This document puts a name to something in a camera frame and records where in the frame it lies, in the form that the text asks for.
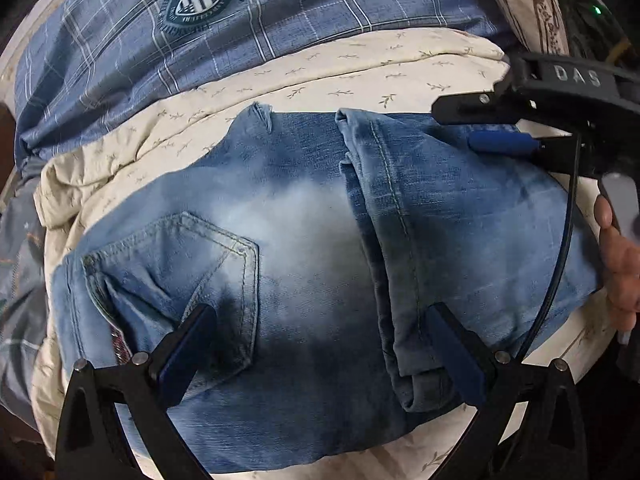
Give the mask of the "person's right hand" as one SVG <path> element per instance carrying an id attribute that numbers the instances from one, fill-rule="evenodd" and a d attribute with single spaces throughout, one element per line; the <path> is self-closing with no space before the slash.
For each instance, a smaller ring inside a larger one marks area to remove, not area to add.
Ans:
<path id="1" fill-rule="evenodd" d="M 600 226 L 599 244 L 605 267 L 610 321 L 616 330 L 630 332 L 639 313 L 639 246 L 616 229 L 611 205 L 603 195 L 596 199 L 593 211 Z"/>

